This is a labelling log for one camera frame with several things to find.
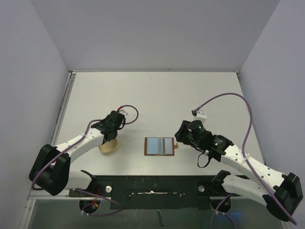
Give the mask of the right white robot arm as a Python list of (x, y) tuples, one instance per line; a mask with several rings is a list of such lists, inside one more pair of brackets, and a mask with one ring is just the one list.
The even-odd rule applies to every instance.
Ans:
[(286, 175), (250, 155), (243, 155), (231, 140), (207, 131), (200, 120), (184, 120), (175, 138), (177, 142), (191, 146), (209, 159), (215, 159), (246, 176), (240, 178), (228, 171), (220, 171), (212, 183), (215, 194), (223, 195), (227, 192), (244, 196), (265, 206), (279, 220), (294, 221), (292, 215), (303, 199), (297, 175)]

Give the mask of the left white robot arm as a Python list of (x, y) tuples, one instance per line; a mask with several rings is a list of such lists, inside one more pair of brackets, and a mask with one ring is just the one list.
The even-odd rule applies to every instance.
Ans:
[(91, 149), (101, 146), (117, 137), (125, 115), (111, 111), (104, 119), (92, 120), (85, 131), (62, 144), (44, 145), (29, 173), (33, 190), (45, 190), (56, 196), (66, 188), (79, 188), (86, 196), (92, 196), (97, 190), (96, 182), (84, 172), (70, 173), (73, 161)]

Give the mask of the brown leather card holder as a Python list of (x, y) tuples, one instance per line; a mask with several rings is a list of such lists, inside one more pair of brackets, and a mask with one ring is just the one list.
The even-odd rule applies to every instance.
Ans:
[(145, 156), (174, 156), (177, 148), (173, 137), (146, 137), (144, 141)]

